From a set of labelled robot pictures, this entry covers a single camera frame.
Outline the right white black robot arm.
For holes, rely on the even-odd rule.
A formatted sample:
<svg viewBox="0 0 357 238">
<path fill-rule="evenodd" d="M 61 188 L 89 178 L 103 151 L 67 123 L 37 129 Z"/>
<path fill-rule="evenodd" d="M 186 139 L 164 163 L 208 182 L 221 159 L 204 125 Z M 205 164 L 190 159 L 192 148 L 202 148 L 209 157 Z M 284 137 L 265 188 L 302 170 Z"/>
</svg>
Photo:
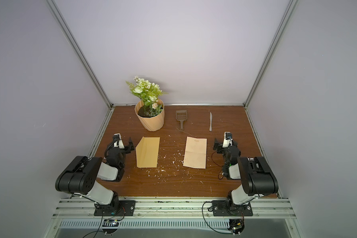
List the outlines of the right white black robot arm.
<svg viewBox="0 0 357 238">
<path fill-rule="evenodd" d="M 222 143 L 215 139 L 213 150 L 223 157 L 221 176 L 241 182 L 238 188 L 228 193 L 228 208 L 247 206 L 256 197 L 278 192 L 278 181 L 264 157 L 243 157 L 238 144 L 229 136 Z"/>
</svg>

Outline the cream letter paper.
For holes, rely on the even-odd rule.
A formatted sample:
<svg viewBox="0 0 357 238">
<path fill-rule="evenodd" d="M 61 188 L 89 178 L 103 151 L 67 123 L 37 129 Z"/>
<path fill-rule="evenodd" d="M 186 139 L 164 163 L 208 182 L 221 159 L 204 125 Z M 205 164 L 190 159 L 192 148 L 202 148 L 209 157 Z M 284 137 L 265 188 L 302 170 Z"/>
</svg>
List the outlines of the cream letter paper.
<svg viewBox="0 0 357 238">
<path fill-rule="evenodd" d="M 187 137 L 183 166 L 194 169 L 206 168 L 207 139 Z"/>
</svg>

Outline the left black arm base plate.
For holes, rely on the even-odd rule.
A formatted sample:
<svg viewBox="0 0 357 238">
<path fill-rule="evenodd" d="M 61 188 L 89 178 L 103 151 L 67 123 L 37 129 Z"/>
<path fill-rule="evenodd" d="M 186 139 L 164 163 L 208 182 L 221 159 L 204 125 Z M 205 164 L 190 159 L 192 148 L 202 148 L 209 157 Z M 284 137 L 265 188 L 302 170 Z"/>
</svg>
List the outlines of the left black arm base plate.
<svg viewBox="0 0 357 238">
<path fill-rule="evenodd" d="M 108 205 L 95 203 L 94 216 L 133 216 L 135 200 L 120 200 Z"/>
</svg>

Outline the brown kraft envelope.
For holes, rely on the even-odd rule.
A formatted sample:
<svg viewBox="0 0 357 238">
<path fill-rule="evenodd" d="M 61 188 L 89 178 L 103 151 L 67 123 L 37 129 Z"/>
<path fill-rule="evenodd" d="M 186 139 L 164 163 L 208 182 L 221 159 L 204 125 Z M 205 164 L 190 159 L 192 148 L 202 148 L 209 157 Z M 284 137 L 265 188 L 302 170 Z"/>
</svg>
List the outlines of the brown kraft envelope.
<svg viewBox="0 0 357 238">
<path fill-rule="evenodd" d="M 159 145 L 159 137 L 143 137 L 136 147 L 136 166 L 138 168 L 156 168 Z"/>
</svg>

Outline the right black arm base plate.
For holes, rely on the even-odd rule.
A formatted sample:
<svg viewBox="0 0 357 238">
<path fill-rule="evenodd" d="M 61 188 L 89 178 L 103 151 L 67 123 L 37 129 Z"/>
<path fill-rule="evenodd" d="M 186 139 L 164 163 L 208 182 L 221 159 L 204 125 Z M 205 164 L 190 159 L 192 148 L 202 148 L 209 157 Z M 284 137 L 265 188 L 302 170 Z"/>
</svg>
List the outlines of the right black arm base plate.
<svg viewBox="0 0 357 238">
<path fill-rule="evenodd" d="M 213 215 L 216 217 L 253 216 L 253 211 L 250 203 L 244 205 L 235 205 L 232 202 L 226 200 L 211 201 L 211 206 L 208 208 L 208 211 L 213 213 Z"/>
</svg>

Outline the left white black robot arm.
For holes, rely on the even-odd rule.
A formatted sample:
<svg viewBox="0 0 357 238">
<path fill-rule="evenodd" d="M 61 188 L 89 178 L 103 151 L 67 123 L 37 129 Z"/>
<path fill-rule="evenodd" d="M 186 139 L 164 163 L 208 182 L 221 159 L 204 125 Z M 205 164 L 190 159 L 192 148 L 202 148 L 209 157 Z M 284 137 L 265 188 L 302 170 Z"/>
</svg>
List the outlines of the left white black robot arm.
<svg viewBox="0 0 357 238">
<path fill-rule="evenodd" d="M 125 173 L 126 155 L 134 150 L 133 141 L 124 145 L 121 135 L 114 134 L 102 157 L 76 156 L 58 176 L 55 189 L 83 196 L 95 203 L 96 209 L 114 213 L 120 209 L 119 196 L 97 182 L 119 182 Z"/>
</svg>

